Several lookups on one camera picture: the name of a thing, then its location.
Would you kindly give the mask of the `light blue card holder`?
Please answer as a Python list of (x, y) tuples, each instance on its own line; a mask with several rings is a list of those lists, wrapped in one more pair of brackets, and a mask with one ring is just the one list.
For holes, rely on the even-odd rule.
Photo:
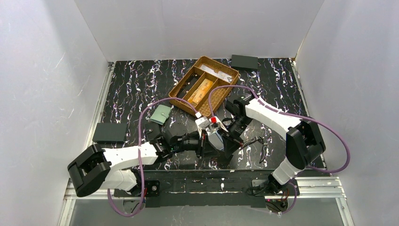
[(207, 137), (208, 141), (211, 144), (211, 146), (218, 150), (218, 151), (224, 151), (224, 142), (222, 136), (218, 133), (217, 129), (207, 129)]

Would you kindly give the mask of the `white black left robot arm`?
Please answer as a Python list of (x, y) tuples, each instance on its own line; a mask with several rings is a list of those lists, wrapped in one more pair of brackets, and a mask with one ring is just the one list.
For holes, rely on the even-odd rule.
[(127, 192), (141, 187), (141, 173), (133, 170), (140, 165), (166, 161), (175, 153), (194, 151), (200, 158), (223, 154), (223, 138), (214, 127), (188, 132), (183, 126), (161, 131), (156, 123), (144, 126), (146, 143), (124, 148), (102, 148), (93, 144), (68, 166), (78, 197), (93, 194), (99, 189), (119, 189)]

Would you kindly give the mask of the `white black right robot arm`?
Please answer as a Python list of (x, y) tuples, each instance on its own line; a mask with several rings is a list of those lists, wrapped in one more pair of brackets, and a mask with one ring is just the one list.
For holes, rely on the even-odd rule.
[(226, 102), (225, 109), (234, 117), (223, 134), (225, 152), (238, 149), (241, 134), (253, 120), (277, 132), (286, 142), (286, 154), (281, 164), (268, 176), (265, 187), (280, 190), (291, 179), (324, 153), (326, 146), (319, 126), (308, 119), (287, 116), (280, 109), (251, 94)]

